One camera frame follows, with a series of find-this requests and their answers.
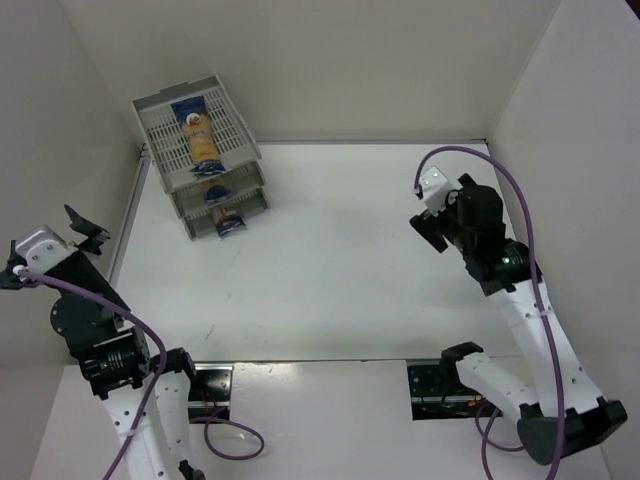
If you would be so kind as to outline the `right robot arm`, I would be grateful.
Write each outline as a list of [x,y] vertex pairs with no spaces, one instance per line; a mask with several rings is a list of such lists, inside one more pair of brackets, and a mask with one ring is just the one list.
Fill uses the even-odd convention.
[[509,238],[497,191],[463,175],[456,184],[432,167],[419,178],[426,209],[411,226],[438,252],[456,247],[469,275],[505,319],[533,380],[496,365],[474,342],[443,350],[444,386],[483,395],[516,425],[528,455],[553,462],[558,422],[565,422],[563,456],[599,445],[628,419],[590,379],[564,333],[543,279],[530,272],[528,247]]

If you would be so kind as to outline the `blue yellow spaghetti bag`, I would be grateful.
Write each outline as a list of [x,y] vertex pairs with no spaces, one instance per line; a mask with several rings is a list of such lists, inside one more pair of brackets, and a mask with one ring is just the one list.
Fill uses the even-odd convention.
[[207,202],[220,202],[232,195],[231,188],[222,176],[207,180],[203,183],[205,200]]

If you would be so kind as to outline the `aluminium frame rail left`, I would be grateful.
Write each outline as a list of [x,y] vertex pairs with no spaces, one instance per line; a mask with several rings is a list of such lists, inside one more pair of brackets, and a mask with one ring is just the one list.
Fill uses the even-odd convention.
[[116,282],[119,277],[122,262],[124,260],[126,248],[131,235],[136,212],[138,210],[140,198],[144,189],[144,184],[150,166],[151,154],[149,153],[147,144],[144,143],[139,151],[139,157],[133,183],[129,191],[129,196],[126,202],[126,207],[120,224],[119,232],[114,240],[114,252],[107,273],[107,280],[110,283]]

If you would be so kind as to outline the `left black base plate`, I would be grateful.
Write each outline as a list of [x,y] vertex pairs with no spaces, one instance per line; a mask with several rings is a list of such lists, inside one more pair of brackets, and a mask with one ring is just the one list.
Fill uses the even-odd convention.
[[202,424],[201,417],[230,417],[233,364],[197,362],[188,395],[188,418]]

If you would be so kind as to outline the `pasta bag label side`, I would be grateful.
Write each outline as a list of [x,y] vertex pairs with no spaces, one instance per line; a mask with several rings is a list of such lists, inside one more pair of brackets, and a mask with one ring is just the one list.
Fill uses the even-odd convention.
[[213,129],[203,96],[187,98],[171,104],[172,111],[191,151],[197,176],[214,176],[226,172],[214,143]]
[[219,238],[224,239],[236,230],[244,230],[246,222],[240,210],[234,206],[218,206],[211,210],[216,233]]

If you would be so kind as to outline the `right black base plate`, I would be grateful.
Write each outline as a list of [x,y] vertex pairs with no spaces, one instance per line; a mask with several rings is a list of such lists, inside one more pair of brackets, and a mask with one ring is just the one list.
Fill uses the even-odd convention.
[[495,407],[461,384],[448,388],[437,359],[407,360],[406,372],[414,421],[490,417]]

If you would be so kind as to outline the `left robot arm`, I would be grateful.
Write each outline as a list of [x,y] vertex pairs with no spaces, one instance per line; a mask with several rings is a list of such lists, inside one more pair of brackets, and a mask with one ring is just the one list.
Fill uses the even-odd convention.
[[167,349],[94,266],[109,232],[71,206],[65,211],[83,241],[67,242],[47,226],[13,241],[2,289],[59,292],[50,323],[110,417],[120,442],[115,466],[126,465],[132,479],[204,478],[189,446],[190,355]]

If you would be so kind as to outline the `grey three-tier tray shelf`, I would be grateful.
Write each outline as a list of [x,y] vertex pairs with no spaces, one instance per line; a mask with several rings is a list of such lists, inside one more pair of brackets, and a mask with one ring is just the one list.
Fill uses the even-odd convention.
[[269,208],[261,152],[219,76],[161,89],[131,105],[190,239],[224,239]]

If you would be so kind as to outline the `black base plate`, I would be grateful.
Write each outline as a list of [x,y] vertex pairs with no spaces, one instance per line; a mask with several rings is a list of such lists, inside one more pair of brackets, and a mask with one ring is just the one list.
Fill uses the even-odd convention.
[[197,362],[188,395],[188,418],[202,424],[201,417],[230,417],[233,364]]
[[406,372],[414,421],[490,417],[495,407],[461,384],[448,388],[437,359],[407,360]]

